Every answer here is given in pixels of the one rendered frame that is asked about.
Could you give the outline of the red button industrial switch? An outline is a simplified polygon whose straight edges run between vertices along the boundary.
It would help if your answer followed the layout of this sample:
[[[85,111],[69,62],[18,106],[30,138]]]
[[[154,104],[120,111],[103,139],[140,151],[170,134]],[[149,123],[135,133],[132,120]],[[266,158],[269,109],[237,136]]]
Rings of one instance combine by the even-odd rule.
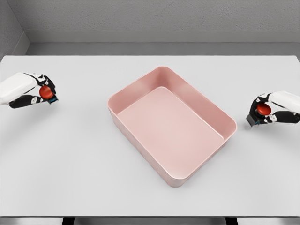
[[[247,116],[247,121],[251,127],[261,124],[265,117],[271,114],[271,107],[265,103],[259,103],[253,114]]]
[[[52,92],[51,88],[48,87],[47,85],[43,85],[40,88],[39,94],[43,100],[47,101],[50,104],[58,101],[56,95]]]

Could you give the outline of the pink rectangular basket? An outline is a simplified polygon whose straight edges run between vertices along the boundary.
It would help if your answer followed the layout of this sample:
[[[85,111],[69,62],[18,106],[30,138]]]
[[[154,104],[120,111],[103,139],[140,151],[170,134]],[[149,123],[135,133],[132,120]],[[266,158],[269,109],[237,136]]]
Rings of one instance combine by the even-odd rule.
[[[171,187],[182,186],[235,134],[235,120],[168,67],[113,94],[112,120]]]

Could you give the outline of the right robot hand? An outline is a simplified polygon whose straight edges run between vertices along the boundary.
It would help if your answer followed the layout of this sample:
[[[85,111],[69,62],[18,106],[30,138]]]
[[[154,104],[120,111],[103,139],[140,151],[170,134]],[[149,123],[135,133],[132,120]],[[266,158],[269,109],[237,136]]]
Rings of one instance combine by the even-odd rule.
[[[271,113],[269,116],[265,117],[261,124],[273,122],[296,124],[300,122],[300,96],[296,96],[286,91],[261,94],[252,102],[249,114],[254,113],[259,103],[266,104],[267,102],[272,102],[285,110],[277,111],[273,114]]]

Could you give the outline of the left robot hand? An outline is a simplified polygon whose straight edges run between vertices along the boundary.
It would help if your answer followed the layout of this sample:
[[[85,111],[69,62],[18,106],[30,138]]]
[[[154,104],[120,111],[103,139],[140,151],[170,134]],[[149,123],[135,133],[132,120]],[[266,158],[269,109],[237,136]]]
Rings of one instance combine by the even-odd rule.
[[[39,94],[43,85],[51,88],[56,95],[55,85],[43,74],[16,73],[0,83],[0,105],[13,109],[47,102]]]

